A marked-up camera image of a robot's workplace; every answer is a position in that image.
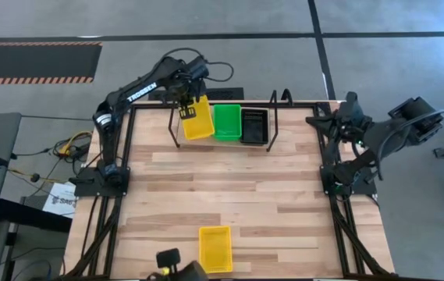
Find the paper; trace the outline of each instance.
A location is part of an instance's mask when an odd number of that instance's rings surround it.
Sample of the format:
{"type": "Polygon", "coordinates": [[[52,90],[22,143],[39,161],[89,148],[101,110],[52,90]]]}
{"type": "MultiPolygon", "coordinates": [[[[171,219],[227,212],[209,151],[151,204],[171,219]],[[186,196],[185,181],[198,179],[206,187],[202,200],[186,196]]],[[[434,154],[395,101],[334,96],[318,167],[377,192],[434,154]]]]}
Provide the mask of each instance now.
{"type": "Polygon", "coordinates": [[[43,211],[73,218],[76,211],[75,186],[72,183],[54,183],[50,196],[44,203],[43,211]]]}

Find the wooden tabletop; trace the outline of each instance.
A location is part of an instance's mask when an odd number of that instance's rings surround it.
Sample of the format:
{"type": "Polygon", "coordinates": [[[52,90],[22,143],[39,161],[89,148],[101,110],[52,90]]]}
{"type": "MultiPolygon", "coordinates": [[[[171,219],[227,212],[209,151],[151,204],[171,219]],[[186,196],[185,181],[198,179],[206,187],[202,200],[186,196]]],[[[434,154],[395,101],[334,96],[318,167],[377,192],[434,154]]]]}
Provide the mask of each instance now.
{"type": "MultiPolygon", "coordinates": [[[[318,173],[317,134],[305,123],[307,116],[313,116],[311,109],[279,109],[279,135],[266,152],[185,144],[176,148],[167,128],[169,110],[138,109],[130,186],[121,208],[111,277],[147,277],[158,271],[156,253],[174,247],[180,250],[182,268],[198,260],[199,228],[219,225],[231,227],[233,272],[212,278],[341,277],[329,199],[318,173]]],[[[179,129],[178,123],[176,117],[174,130],[179,129]]],[[[92,159],[98,153],[96,132],[90,150],[92,159]]],[[[341,145],[340,150],[343,158],[354,157],[349,145],[341,145]]],[[[65,254],[68,270],[80,259],[93,200],[81,198],[77,203],[65,254]]],[[[350,200],[364,246],[382,267],[393,271],[378,207],[363,195],[350,200]]],[[[98,273],[103,270],[106,248],[101,248],[98,273]]],[[[346,249],[354,272],[347,238],[346,249]]]]}

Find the concrete floor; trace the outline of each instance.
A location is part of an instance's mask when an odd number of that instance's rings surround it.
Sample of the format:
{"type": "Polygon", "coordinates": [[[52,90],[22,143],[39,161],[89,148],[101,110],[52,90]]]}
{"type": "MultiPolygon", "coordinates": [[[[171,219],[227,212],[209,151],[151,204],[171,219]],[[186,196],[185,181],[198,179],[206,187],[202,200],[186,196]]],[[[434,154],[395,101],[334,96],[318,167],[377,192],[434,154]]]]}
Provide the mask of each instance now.
{"type": "MultiPolygon", "coordinates": [[[[444,0],[316,0],[316,6],[322,32],[444,31],[444,0]]],[[[0,0],[0,37],[216,32],[313,32],[313,27],[304,0],[0,0]]],[[[109,91],[180,46],[234,65],[231,81],[208,86],[244,87],[248,99],[266,99],[284,87],[295,99],[326,98],[314,39],[116,41],[104,43],[92,84],[0,85],[0,112],[88,119],[109,91]]],[[[386,119],[409,97],[423,96],[444,108],[444,37],[325,39],[325,47],[337,98],[356,91],[375,119],[386,119]]],[[[212,73],[225,75],[224,69],[212,73]]],[[[91,127],[87,121],[23,118],[15,151],[36,151],[91,127]]],[[[402,276],[444,279],[444,160],[432,156],[441,146],[444,129],[427,144],[382,163],[379,203],[402,276]]],[[[53,164],[46,155],[13,163],[40,174],[53,164]]],[[[69,177],[70,170],[60,165],[54,177],[69,177]]],[[[2,196],[18,200],[30,188],[9,177],[2,196]]],[[[64,244],[63,237],[54,241],[52,247],[64,244]]]]}

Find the black plastic basket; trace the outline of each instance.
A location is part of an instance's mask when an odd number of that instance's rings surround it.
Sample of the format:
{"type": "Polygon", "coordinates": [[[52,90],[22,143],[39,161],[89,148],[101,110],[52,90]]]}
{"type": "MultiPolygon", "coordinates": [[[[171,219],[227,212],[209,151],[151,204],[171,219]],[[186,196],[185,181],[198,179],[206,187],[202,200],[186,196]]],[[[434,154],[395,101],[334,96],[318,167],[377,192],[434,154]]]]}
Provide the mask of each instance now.
{"type": "Polygon", "coordinates": [[[268,110],[241,109],[243,134],[240,142],[248,145],[264,145],[268,143],[268,110]]]}

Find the warning tape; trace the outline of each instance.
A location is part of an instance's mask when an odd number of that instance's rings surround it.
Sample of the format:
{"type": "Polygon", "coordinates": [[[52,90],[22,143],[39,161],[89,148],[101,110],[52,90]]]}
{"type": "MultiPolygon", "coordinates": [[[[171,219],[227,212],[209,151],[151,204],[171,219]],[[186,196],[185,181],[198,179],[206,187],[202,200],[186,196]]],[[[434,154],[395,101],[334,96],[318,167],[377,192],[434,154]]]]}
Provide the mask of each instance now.
{"type": "Polygon", "coordinates": [[[0,85],[6,84],[87,84],[93,77],[7,77],[0,78],[0,85]]]}
{"type": "Polygon", "coordinates": [[[0,46],[88,46],[99,45],[102,46],[102,42],[0,42],[0,46]]]}

